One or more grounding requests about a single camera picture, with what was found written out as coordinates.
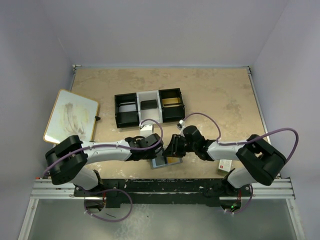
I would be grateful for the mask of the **grey card holder wallet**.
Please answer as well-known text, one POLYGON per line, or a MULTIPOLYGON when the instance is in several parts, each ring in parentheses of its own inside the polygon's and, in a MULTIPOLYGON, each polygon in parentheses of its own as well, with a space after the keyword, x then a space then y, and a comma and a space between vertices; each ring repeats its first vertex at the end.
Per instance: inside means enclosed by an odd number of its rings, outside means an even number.
POLYGON ((172 166, 172 165, 176 165, 176 164, 181 164, 182 162, 183 162, 183 160, 182 160, 182 158, 180 158, 179 163, 168 164, 167 157, 158 156, 150 161, 150 168, 152 170, 154 170, 154 169, 164 168, 164 167, 168 167, 168 166, 172 166))

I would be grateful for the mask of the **gold credit card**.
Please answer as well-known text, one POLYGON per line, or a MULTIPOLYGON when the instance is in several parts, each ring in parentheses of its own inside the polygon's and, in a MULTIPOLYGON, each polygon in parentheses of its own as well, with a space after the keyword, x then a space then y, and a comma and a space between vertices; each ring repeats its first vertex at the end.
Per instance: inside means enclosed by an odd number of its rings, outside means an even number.
POLYGON ((181 162, 181 159, 178 157, 167 157, 166 159, 168 164, 176 164, 181 162))

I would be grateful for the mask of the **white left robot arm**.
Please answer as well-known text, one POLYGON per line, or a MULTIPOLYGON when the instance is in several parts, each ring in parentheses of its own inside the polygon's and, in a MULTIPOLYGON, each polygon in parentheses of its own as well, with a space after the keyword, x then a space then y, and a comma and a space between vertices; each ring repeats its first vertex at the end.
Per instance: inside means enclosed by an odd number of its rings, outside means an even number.
POLYGON ((116 142, 81 141, 78 135, 67 137, 45 154, 45 174, 53 185, 72 183, 91 196, 103 191, 103 182, 97 170, 86 165, 105 161, 152 160, 163 147, 162 138, 153 133, 147 137, 127 137, 116 142))

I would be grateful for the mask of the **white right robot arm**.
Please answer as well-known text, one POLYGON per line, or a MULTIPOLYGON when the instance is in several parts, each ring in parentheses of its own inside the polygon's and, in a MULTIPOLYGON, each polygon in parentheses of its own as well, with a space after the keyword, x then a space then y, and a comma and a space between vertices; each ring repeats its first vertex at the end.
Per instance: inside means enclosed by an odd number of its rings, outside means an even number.
POLYGON ((235 195, 241 187, 252 183, 270 186, 287 163, 286 157, 258 135, 251 135, 243 143, 218 142, 205 139, 194 125, 187 126, 181 134, 174 134, 164 149, 164 157, 183 158, 194 153, 203 161, 239 161, 243 167, 232 170, 224 178, 222 190, 235 195))

